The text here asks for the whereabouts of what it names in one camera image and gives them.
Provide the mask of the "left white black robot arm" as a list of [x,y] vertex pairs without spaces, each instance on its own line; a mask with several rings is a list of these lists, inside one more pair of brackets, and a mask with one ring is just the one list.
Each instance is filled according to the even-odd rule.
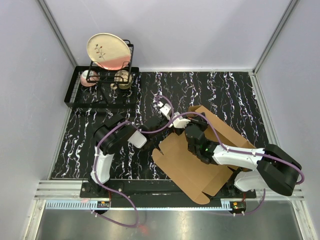
[[170,115],[152,116],[145,124],[136,128],[123,115],[117,113],[97,128],[93,134],[96,144],[94,164],[88,178],[90,187],[85,192],[97,198],[109,194],[106,183],[110,180],[114,155],[129,144],[138,149],[143,157],[149,157],[154,139],[167,128],[171,118]]

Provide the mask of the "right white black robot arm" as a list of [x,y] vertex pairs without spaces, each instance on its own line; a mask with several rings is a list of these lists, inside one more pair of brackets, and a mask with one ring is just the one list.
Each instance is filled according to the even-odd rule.
[[206,138],[205,123],[188,124],[184,130],[189,152],[209,165],[241,168],[227,185],[228,195],[239,198],[244,192],[270,188],[277,194],[291,196],[302,166],[275,144],[264,148],[241,148]]

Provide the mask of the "brown cardboard box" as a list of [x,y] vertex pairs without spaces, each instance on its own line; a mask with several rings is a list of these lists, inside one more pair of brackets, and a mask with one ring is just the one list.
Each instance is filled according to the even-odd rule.
[[[205,113],[216,130],[219,139],[225,145],[254,149],[245,137],[232,129],[202,105],[191,106],[189,112]],[[196,204],[210,202],[209,196],[215,196],[231,177],[236,164],[214,165],[201,162],[188,151],[185,134],[171,133],[152,151],[155,164]]]

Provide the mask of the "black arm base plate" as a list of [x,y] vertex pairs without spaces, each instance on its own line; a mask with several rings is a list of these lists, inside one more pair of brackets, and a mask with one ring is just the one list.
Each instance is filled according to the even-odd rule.
[[[135,194],[171,195],[183,193],[183,191],[172,180],[168,179],[111,179],[104,185],[130,197]],[[89,180],[82,182],[79,195],[82,198],[102,198],[108,197],[109,193],[106,189],[95,183],[93,180]],[[226,183],[213,197],[240,199],[246,197],[247,199],[254,199],[256,196],[257,195],[255,191],[242,192],[236,187]]]

